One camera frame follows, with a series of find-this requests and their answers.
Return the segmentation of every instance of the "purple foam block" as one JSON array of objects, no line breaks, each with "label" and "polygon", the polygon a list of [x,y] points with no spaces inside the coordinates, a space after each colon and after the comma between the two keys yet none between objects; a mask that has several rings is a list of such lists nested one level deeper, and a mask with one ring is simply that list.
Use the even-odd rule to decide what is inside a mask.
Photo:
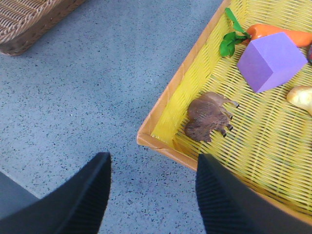
[{"label": "purple foam block", "polygon": [[260,93],[289,81],[307,59],[285,33],[252,40],[237,66],[254,92]]}]

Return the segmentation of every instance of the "speckled floor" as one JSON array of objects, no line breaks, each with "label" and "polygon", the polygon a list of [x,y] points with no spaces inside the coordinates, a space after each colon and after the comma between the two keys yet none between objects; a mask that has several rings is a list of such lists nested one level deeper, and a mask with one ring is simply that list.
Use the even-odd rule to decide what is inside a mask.
[{"label": "speckled floor", "polygon": [[41,198],[113,156],[101,234],[198,234],[195,172],[137,131],[221,0],[88,0],[25,54],[0,56],[0,171]]}]

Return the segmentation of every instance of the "wicker basket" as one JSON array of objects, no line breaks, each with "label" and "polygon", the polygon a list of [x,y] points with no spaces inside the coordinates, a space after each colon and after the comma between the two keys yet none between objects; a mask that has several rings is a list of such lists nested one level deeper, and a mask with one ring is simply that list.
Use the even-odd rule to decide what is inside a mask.
[{"label": "wicker basket", "polygon": [[[245,29],[266,23],[312,31],[311,0],[224,0],[145,119],[137,142],[194,170],[198,154],[210,153],[267,200],[312,224],[312,118],[286,101],[294,86],[312,86],[312,66],[285,85],[255,94],[236,66],[245,45],[236,46],[231,58],[218,51],[232,31],[224,14],[228,6]],[[205,91],[240,103],[238,109],[226,106],[234,130],[226,138],[214,131],[211,143],[195,142],[183,131],[189,104]]]},{"label": "wicker basket", "polygon": [[85,0],[0,0],[0,52],[20,55]]}]

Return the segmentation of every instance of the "toy carrot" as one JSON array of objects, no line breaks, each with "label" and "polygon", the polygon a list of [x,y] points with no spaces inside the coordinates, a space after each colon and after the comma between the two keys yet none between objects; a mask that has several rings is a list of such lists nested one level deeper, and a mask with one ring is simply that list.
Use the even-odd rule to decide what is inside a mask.
[{"label": "toy carrot", "polygon": [[312,44],[312,33],[282,29],[272,25],[260,23],[251,26],[247,30],[247,33],[251,35],[252,40],[282,32],[286,33],[286,35],[295,43],[297,47],[306,47]]}]

